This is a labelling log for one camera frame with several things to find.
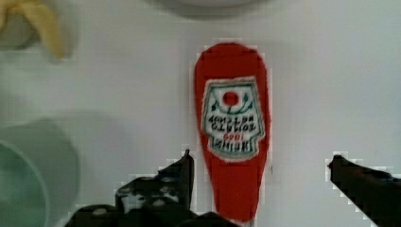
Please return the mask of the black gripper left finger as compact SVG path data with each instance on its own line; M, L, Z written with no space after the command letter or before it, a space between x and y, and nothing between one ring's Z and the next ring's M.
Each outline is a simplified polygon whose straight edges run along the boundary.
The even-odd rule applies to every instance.
M183 157L151 177L138 177L120 187L114 205L82 207L65 227L239 227L222 216L190 210L194 159Z

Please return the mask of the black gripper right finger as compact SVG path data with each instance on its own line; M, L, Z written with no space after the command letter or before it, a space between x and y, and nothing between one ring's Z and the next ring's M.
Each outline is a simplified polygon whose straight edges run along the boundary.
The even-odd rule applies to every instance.
M400 227L400 179L334 155L330 181L377 227Z

